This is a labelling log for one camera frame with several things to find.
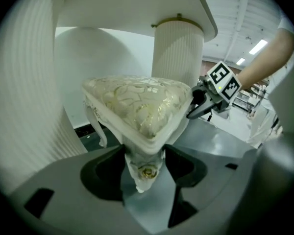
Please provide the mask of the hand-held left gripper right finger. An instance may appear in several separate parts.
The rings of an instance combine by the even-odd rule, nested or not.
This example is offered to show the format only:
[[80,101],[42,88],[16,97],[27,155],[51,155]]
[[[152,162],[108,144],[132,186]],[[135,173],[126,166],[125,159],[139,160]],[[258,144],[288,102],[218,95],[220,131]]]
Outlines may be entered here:
[[249,181],[254,149],[242,158],[166,145],[176,184],[167,235],[224,235]]

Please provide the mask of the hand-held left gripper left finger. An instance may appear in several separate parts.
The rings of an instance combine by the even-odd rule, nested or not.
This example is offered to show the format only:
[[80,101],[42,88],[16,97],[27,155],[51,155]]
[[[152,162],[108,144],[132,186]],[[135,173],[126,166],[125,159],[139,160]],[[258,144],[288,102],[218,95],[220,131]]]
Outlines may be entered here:
[[51,163],[9,199],[42,235],[145,235],[123,204],[122,145]]

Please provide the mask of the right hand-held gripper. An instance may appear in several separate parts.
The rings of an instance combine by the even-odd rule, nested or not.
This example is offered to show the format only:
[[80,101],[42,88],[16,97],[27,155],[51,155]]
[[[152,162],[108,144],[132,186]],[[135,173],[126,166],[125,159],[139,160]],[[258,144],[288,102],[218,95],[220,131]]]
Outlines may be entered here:
[[[199,118],[211,109],[216,112],[226,111],[242,87],[236,74],[223,61],[215,64],[200,80],[203,85],[192,88],[194,105],[187,118]],[[206,101],[205,94],[211,100]]]

